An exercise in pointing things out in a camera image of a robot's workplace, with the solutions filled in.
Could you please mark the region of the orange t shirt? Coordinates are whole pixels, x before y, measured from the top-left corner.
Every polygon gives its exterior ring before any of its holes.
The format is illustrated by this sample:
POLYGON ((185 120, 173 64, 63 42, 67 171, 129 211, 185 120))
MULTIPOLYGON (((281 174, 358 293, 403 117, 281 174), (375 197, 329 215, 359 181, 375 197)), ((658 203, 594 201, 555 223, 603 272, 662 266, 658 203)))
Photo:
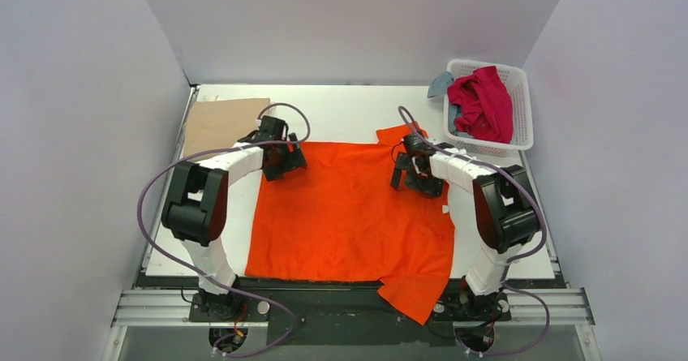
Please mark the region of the orange t shirt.
POLYGON ((424 324, 449 281, 454 224, 431 199, 390 179, 408 128, 374 144, 307 142, 307 167, 262 180, 245 273, 292 281, 379 281, 392 307, 424 324))

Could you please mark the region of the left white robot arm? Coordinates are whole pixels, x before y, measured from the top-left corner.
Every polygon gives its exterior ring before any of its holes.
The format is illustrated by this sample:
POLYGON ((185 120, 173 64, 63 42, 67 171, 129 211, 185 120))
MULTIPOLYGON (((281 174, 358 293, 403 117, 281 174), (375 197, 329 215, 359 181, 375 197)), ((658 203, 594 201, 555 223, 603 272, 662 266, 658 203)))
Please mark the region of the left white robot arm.
POLYGON ((221 243, 231 184, 256 171, 273 181, 306 166, 298 137, 288 124, 264 116, 258 128, 233 147, 202 161, 181 161, 173 168, 161 223, 182 242, 192 265, 201 271, 199 288, 213 296, 209 306, 221 320, 233 320, 242 309, 240 295, 228 290, 237 275, 221 243))

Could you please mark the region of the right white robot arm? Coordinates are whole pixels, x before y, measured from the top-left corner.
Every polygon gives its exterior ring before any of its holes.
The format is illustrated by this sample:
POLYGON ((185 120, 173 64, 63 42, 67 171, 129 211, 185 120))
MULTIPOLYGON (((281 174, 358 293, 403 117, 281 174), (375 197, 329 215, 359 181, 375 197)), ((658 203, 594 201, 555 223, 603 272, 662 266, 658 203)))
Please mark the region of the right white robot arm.
POLYGON ((402 139, 390 185, 405 185, 427 198, 465 193, 475 208, 478 252, 463 281, 468 291, 458 300, 460 312, 477 320, 491 308, 489 295, 502 290, 508 267, 542 230, 526 171, 500 167, 467 156, 450 144, 432 144, 415 133, 402 139))

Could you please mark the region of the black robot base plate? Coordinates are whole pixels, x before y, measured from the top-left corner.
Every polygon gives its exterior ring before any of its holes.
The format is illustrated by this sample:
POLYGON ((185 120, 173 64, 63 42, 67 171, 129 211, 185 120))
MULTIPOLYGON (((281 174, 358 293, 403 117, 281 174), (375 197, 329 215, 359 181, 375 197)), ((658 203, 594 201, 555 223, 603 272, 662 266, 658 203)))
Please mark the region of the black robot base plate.
POLYGON ((377 283, 328 283, 243 278, 245 294, 212 296, 198 290, 183 296, 189 321, 209 323, 209 339, 230 352, 250 339, 250 324, 265 324, 268 342, 281 346, 393 346, 455 343, 487 350, 497 323, 514 323, 517 310, 533 307, 544 316, 545 294, 503 290, 473 296, 457 280, 432 301, 429 318, 418 323, 377 293, 377 283))

